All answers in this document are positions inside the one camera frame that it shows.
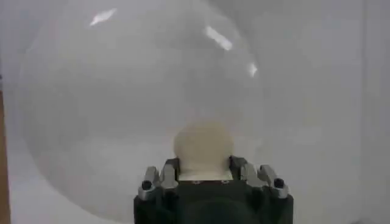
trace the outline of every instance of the white wall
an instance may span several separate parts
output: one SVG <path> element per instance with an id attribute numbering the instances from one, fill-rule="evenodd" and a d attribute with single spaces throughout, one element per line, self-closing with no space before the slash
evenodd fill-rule
<path id="1" fill-rule="evenodd" d="M 11 138 L 14 77 L 33 36 L 51 9 L 63 4 L 59 2 L 9 0 L 6 6 L 12 10 L 2 13 L 13 18 L 1 19 L 0 41 L 8 83 L 5 105 L 10 178 L 12 184 L 18 175 L 20 189 L 26 184 L 22 177 L 30 173 L 16 166 L 28 159 L 22 160 L 26 151 Z M 357 220 L 362 1 L 213 2 L 236 20 L 259 59 L 266 86 L 269 136 L 258 156 L 269 161 L 292 186 L 298 223 L 347 224 Z M 15 206 L 23 206 L 23 198 L 14 199 L 13 217 L 26 214 L 23 209 L 27 207 Z M 37 215 L 42 213 L 31 213 L 25 219 L 39 220 Z"/>
<path id="2" fill-rule="evenodd" d="M 363 98 L 363 217 L 390 223 L 390 1 L 368 0 Z"/>

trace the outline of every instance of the metal bracket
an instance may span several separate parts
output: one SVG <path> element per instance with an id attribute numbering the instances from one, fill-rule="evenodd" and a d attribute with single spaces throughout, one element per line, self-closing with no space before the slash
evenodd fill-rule
<path id="1" fill-rule="evenodd" d="M 241 166 L 241 180 L 246 181 L 246 183 L 251 187 L 263 187 L 266 186 L 267 183 L 263 180 L 257 178 L 255 168 L 252 164 L 246 163 Z"/>
<path id="2" fill-rule="evenodd" d="M 164 190 L 175 189 L 179 185 L 175 177 L 175 169 L 173 166 L 171 164 L 165 164 L 160 175 L 160 186 Z"/>
<path id="3" fill-rule="evenodd" d="M 288 196 L 288 186 L 284 181 L 277 177 L 273 168 L 270 165 L 262 165 L 257 171 L 257 177 L 265 182 L 276 192 L 276 197 L 286 198 Z"/>
<path id="4" fill-rule="evenodd" d="M 146 169 L 144 181 L 138 188 L 138 197 L 141 200 L 152 200 L 155 197 L 156 187 L 158 185 L 158 171 L 154 166 Z"/>

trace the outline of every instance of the clear plastic globe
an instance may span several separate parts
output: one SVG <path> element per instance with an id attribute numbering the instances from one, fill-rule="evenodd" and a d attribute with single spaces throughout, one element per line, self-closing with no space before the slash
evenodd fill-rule
<path id="1" fill-rule="evenodd" d="M 26 54 L 23 138 L 48 182 L 84 210 L 132 222 L 147 166 L 174 136 L 222 122 L 257 163 L 258 66 L 235 25 L 200 0 L 72 0 Z"/>

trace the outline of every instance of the black mechanical base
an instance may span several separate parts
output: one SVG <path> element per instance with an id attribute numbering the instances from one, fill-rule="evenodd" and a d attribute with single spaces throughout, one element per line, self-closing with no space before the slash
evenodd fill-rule
<path id="1" fill-rule="evenodd" d="M 293 224 L 292 196 L 267 165 L 256 172 L 230 157 L 230 181 L 177 181 L 179 160 L 166 161 L 160 177 L 149 167 L 134 198 L 136 224 Z"/>

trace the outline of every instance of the wooden edge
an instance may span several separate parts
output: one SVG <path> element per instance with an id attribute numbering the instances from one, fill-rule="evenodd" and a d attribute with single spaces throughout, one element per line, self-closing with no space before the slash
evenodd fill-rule
<path id="1" fill-rule="evenodd" d="M 0 224 L 10 224 L 7 154 L 2 92 L 0 92 Z"/>

